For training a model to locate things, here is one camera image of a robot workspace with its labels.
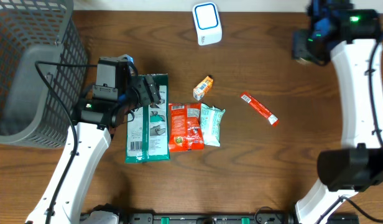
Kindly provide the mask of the orange white small packet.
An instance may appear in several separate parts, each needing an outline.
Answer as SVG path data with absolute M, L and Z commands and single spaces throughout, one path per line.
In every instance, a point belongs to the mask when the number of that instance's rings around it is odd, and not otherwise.
M 193 89 L 193 97 L 197 101 L 200 101 L 213 87 L 214 80 L 211 76 L 205 77 L 196 87 Z

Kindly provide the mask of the green-lid white jar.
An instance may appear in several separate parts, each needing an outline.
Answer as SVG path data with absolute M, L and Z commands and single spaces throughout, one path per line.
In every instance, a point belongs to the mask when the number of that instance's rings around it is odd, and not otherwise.
M 306 59 L 301 58 L 301 57 L 296 58 L 295 60 L 296 60 L 299 64 L 304 65 L 304 66 L 307 66 L 307 65 L 310 65 L 310 64 L 311 64 L 311 61 L 306 60 Z

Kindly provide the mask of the teal white snack packet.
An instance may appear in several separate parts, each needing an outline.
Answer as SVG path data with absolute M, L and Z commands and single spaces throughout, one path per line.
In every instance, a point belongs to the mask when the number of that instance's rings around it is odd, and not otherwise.
M 214 106 L 201 105 L 200 127 L 205 145 L 220 147 L 220 123 L 225 112 Z

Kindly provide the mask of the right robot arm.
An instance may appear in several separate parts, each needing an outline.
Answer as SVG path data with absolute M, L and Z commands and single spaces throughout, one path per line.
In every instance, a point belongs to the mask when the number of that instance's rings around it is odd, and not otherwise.
M 341 96 L 341 148 L 323 151 L 318 180 L 294 208 L 290 223 L 327 223 L 344 202 L 383 182 L 383 27 L 377 11 L 313 1 L 310 26 L 293 37 L 295 59 L 333 64 Z

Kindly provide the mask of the small red wrapper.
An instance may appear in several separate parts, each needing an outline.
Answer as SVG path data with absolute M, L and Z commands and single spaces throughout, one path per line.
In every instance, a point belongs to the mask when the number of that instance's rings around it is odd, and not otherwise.
M 269 111 L 262 103 L 257 101 L 252 95 L 248 92 L 243 92 L 240 95 L 241 99 L 243 99 L 247 104 L 249 104 L 255 111 L 257 111 L 260 115 L 262 115 L 268 122 L 276 127 L 279 123 L 278 118 Z

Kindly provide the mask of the green white snack bag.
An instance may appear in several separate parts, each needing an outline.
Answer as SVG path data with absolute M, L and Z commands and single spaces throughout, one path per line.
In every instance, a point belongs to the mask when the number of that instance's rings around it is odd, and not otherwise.
M 160 101 L 127 116 L 126 158 L 128 164 L 170 159 L 168 148 L 168 75 L 153 74 Z

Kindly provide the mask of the red snack packet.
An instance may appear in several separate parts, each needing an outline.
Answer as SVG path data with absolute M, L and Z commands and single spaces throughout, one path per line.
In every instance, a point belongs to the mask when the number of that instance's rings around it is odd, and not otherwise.
M 203 150 L 204 140 L 200 127 L 201 103 L 170 103 L 170 152 Z

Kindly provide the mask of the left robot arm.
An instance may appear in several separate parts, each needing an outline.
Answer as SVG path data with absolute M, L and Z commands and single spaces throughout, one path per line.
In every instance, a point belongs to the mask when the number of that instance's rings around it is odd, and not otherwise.
M 99 207 L 82 214 L 96 167 L 111 143 L 110 130 L 138 108 L 158 103 L 153 75 L 130 76 L 126 86 L 95 84 L 92 98 L 80 98 L 72 114 L 65 148 L 50 182 L 26 223 L 120 223 L 121 214 Z

